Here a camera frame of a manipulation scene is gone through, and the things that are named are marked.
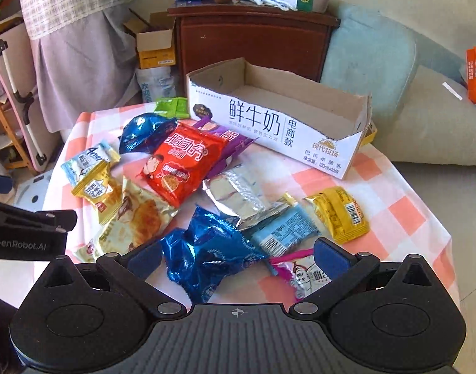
wooden cabinet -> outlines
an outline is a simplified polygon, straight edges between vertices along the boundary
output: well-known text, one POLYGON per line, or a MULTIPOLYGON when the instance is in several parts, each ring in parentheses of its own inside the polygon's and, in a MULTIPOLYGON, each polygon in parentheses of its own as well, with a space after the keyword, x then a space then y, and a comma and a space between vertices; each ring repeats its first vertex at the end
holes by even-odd
POLYGON ((177 64, 183 77, 221 60, 244 57, 254 65, 319 81, 331 32, 340 24, 329 14, 244 2, 178 2, 168 12, 177 20, 177 64))

crosshair mark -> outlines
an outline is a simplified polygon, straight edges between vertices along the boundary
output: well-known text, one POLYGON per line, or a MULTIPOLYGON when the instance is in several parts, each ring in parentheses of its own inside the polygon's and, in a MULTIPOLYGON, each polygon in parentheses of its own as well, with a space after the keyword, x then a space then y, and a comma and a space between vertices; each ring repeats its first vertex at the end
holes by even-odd
POLYGON ((236 308, 236 309, 233 309, 232 311, 230 311, 230 314, 233 314, 234 316, 239 317, 243 314, 246 314, 246 312, 243 309, 236 308))

yellow snack package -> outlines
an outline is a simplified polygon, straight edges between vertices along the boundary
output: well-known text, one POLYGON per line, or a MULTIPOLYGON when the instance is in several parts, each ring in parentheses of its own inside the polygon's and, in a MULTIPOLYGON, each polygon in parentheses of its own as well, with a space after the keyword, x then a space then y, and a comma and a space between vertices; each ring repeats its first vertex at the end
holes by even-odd
POLYGON ((337 244, 370 231, 370 224, 358 203, 342 187, 325 188, 319 194, 306 197, 306 200, 314 206, 314 212, 337 244))
POLYGON ((126 254, 152 238, 160 238, 177 209, 156 193, 124 177, 122 205, 115 217, 75 255, 92 263, 105 253, 126 254))
POLYGON ((107 224, 122 205, 122 186, 110 174, 110 163, 101 160, 80 182, 72 194, 82 197, 98 210, 99 223, 107 224))

brand logo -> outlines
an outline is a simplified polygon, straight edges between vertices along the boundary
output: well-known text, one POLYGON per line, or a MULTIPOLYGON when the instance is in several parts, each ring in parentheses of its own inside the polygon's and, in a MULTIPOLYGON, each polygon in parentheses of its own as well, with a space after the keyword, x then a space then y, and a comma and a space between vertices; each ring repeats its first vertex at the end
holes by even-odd
POLYGON ((236 317, 246 314, 246 312, 240 308, 233 309, 230 313, 236 317))
POLYGON ((9 247, 12 249, 27 249, 27 250, 46 250, 47 244, 45 243, 27 243, 20 242, 19 240, 1 240, 0 247, 9 247))
POLYGON ((203 104, 195 104, 193 106, 193 112, 199 118, 209 117, 210 119, 212 119, 212 112, 210 111, 210 108, 204 106, 203 104))
POLYGON ((185 137, 177 132, 165 139, 165 143, 172 146, 174 149, 169 150, 169 154, 182 159, 185 155, 195 158, 195 161, 200 161, 202 157, 209 154, 209 151, 203 142, 196 142, 189 137, 185 137))
POLYGON ((312 144, 313 149, 317 149, 322 153, 326 153, 327 155, 338 157, 337 147, 335 143, 330 139, 325 139, 324 141, 319 141, 318 143, 312 144))
POLYGON ((96 153, 97 149, 98 149, 97 147, 90 147, 87 150, 86 155, 92 157, 94 160, 98 160, 98 161, 102 160, 102 157, 96 153))

barcode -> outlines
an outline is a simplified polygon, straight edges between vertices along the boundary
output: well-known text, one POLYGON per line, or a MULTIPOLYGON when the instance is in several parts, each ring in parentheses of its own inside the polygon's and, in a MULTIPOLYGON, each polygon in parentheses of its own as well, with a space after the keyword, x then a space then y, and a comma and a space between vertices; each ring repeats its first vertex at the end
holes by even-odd
POLYGON ((353 225, 357 225, 358 223, 361 223, 361 217, 356 211, 356 206, 354 205, 354 202, 349 202, 348 204, 346 204, 345 209, 347 209, 347 212, 349 212, 353 225))
POLYGON ((275 237, 268 237, 260 243, 261 248, 272 257, 283 256, 286 247, 281 244, 275 237))

